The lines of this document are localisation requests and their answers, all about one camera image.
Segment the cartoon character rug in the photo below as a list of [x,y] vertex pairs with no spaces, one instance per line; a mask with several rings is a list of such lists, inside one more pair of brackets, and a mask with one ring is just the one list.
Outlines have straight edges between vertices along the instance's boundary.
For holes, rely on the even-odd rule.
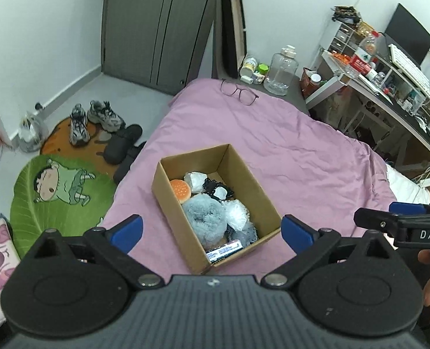
[[100,124],[88,122],[87,128],[91,136],[88,145],[84,147],[73,147],[69,143],[70,117],[55,126],[51,135],[41,147],[42,155],[60,155],[68,159],[83,159],[93,164],[97,171],[113,178],[118,165],[110,165],[103,158],[105,147],[109,143],[111,134],[104,131]]
[[39,155],[21,171],[10,209],[20,257],[47,228],[80,236],[96,226],[113,202],[115,184],[81,159]]

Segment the wall baseboard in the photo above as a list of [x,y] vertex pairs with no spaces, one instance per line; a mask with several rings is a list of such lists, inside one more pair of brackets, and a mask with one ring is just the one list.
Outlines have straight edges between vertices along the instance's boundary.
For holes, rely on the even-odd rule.
[[[102,66],[98,65],[97,67],[92,68],[91,70],[84,73],[82,76],[78,77],[75,81],[73,81],[70,85],[61,90],[57,95],[52,97],[42,106],[44,109],[40,111],[34,111],[37,113],[43,120],[46,119],[49,115],[51,115],[56,109],[60,107],[67,99],[69,99],[73,94],[75,94],[78,90],[80,90],[83,86],[90,83],[97,76],[102,73]],[[18,147],[18,131],[15,131],[10,136],[10,141],[12,147]]]

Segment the plush toy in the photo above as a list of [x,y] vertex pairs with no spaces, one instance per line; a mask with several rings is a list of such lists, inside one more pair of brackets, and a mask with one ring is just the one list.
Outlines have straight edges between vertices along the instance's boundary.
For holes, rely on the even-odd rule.
[[257,236],[257,230],[251,222],[247,222],[242,231],[235,231],[228,225],[228,240],[239,240],[243,248],[255,243],[259,238]]
[[197,194],[182,204],[188,221],[204,249],[211,249],[226,231],[225,209],[207,194]]
[[174,179],[170,181],[170,185],[175,192],[175,196],[180,203],[186,202],[191,198],[191,188],[181,179]]

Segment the eyeglasses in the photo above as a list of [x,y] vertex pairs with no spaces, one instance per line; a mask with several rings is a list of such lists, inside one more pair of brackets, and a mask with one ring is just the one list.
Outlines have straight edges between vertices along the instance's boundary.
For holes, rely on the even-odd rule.
[[252,92],[249,89],[243,88],[240,85],[235,83],[231,83],[227,80],[223,80],[220,85],[220,91],[226,96],[232,96],[239,90],[239,101],[242,102],[246,106],[251,106],[256,99],[258,99],[258,95]]

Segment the gray sneaker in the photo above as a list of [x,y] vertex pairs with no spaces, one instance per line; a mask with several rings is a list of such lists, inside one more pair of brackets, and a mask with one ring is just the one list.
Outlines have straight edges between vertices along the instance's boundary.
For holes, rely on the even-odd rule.
[[88,118],[86,117],[86,112],[81,107],[81,104],[76,104],[73,108],[71,114],[70,123],[70,143],[74,147],[81,147],[88,144],[91,140],[89,135],[87,124]]
[[110,108],[109,101],[92,100],[91,108],[88,110],[88,119],[92,123],[100,123],[102,128],[109,133],[115,133],[125,126],[123,118]]

